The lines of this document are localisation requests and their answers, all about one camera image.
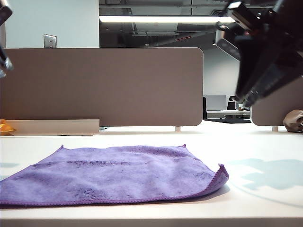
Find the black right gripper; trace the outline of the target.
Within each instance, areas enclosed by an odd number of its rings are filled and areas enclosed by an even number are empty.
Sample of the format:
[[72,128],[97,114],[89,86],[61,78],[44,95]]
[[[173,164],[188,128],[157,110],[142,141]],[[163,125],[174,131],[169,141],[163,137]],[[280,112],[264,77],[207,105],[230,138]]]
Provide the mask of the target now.
[[303,2],[278,0],[257,14],[231,0],[226,13],[234,20],[226,28],[226,52],[240,61],[235,98],[248,110],[303,74]]

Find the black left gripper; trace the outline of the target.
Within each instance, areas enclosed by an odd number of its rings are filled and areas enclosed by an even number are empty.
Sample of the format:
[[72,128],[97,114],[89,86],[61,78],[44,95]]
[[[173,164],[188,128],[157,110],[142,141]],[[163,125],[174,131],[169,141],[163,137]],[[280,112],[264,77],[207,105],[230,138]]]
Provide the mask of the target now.
[[0,25],[4,24],[12,15],[12,10],[7,0],[0,0]]

